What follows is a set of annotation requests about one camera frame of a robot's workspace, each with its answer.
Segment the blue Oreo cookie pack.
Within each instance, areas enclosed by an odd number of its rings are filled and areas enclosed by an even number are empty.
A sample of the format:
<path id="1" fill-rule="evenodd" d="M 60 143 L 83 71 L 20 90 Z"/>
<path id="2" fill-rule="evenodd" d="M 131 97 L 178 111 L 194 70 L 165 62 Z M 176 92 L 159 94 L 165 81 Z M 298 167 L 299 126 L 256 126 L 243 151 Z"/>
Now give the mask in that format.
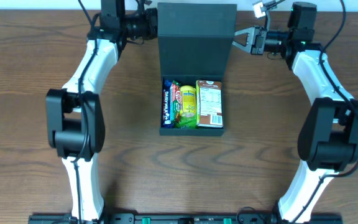
<path id="1" fill-rule="evenodd" d="M 163 82 L 163 91 L 164 92 L 170 91 L 171 85 L 172 85 L 172 81 L 164 80 L 164 82 Z"/>

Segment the purple Dairy Milk bar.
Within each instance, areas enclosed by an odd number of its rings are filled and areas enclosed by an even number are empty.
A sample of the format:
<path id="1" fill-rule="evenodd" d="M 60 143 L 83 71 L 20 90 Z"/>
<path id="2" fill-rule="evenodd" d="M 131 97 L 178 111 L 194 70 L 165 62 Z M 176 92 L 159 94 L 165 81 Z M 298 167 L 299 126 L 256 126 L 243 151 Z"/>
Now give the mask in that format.
<path id="1" fill-rule="evenodd" d="M 163 89 L 162 96 L 162 127 L 163 128 L 172 128 L 173 122 L 171 121 L 170 116 L 170 88 L 165 87 Z"/>

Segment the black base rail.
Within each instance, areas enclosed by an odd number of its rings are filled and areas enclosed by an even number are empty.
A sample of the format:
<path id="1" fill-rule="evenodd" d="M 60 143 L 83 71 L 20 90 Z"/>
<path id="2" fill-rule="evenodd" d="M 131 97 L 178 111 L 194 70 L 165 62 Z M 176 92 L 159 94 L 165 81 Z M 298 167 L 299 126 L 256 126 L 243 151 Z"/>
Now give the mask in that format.
<path id="1" fill-rule="evenodd" d="M 46 224 L 46 223 L 78 223 L 75 218 L 67 215 L 31 215 L 27 223 Z M 281 221 L 273 214 L 242 213 L 240 215 L 134 215 L 132 213 L 115 213 L 112 215 L 102 215 L 99 220 L 85 221 L 82 223 L 105 223 L 105 224 L 263 224 L 263 223 L 289 223 Z M 310 224 L 342 224 L 340 215 L 317 214 L 312 215 Z"/>

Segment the dark green folding box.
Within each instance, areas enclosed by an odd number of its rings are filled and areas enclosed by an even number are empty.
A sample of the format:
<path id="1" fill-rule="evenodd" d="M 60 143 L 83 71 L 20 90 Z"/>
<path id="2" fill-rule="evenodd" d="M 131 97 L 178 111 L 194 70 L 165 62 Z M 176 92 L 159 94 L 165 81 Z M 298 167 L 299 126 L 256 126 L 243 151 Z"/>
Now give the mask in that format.
<path id="1" fill-rule="evenodd" d="M 235 4 L 157 4 L 161 80 L 222 82 L 234 40 Z"/>

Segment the brown white carton box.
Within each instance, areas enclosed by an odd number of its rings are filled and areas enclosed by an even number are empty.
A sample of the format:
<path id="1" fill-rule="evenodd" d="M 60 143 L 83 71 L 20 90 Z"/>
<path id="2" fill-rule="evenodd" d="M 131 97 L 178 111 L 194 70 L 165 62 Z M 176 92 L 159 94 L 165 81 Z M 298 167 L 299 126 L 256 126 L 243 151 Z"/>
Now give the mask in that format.
<path id="1" fill-rule="evenodd" d="M 222 83 L 196 81 L 196 125 L 203 128 L 223 127 Z"/>

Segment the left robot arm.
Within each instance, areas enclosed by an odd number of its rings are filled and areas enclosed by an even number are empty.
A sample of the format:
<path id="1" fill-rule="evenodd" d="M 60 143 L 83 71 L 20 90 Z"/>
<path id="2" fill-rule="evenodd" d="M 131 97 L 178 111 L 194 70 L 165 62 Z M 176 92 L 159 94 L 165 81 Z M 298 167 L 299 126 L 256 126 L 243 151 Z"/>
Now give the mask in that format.
<path id="1" fill-rule="evenodd" d="M 103 1 L 89 17 L 86 52 L 76 72 L 46 96 L 48 143 L 57 151 L 70 180 L 73 208 L 50 223 L 123 223 L 104 208 L 98 157 L 105 139 L 100 93 L 127 43 L 157 39 L 163 83 L 193 86 L 222 81 L 234 39 L 235 4 L 138 1 L 127 14 L 124 1 Z"/>

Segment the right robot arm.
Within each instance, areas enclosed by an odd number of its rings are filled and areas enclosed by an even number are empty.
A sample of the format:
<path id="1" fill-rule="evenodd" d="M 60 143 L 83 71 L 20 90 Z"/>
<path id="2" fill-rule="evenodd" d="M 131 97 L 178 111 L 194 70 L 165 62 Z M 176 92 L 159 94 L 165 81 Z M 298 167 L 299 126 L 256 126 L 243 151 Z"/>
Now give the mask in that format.
<path id="1" fill-rule="evenodd" d="M 336 78 L 326 46 L 313 39 L 316 15 L 315 4 L 294 2 L 286 32 L 269 24 L 245 30 L 244 50 L 280 55 L 311 104 L 298 135 L 298 170 L 273 210 L 260 216 L 263 223 L 341 223 L 341 216 L 315 214 L 313 207 L 330 181 L 358 169 L 358 100 Z"/>

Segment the green snack bag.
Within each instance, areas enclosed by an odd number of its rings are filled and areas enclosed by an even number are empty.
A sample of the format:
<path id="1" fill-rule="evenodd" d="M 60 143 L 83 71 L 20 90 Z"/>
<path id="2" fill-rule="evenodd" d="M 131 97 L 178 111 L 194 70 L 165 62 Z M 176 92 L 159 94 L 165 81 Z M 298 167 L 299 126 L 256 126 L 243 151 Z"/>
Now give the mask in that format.
<path id="1" fill-rule="evenodd" d="M 181 116 L 179 121 L 177 121 L 174 125 L 175 128 L 178 129 L 196 129 L 196 116 L 193 117 L 185 117 Z"/>

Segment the red KitKat bar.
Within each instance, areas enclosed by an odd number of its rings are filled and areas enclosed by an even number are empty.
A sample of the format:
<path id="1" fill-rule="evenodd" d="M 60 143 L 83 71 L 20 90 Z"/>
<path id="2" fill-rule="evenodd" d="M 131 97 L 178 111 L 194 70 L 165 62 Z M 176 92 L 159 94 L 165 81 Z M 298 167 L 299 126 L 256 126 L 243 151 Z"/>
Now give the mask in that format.
<path id="1" fill-rule="evenodd" d="M 174 122 L 179 122 L 180 120 L 180 105 L 181 105 L 181 95 L 180 95 L 180 85 L 175 80 L 172 81 L 170 87 L 170 119 Z"/>

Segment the yellow plastic jar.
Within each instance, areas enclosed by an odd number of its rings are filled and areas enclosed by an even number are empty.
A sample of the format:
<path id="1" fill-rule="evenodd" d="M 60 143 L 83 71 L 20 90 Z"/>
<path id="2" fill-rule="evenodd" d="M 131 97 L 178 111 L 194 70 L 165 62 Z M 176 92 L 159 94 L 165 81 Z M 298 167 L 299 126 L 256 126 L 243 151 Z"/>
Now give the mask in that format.
<path id="1" fill-rule="evenodd" d="M 180 115 L 184 117 L 194 117 L 196 115 L 196 89 L 185 85 L 180 88 L 181 109 Z"/>

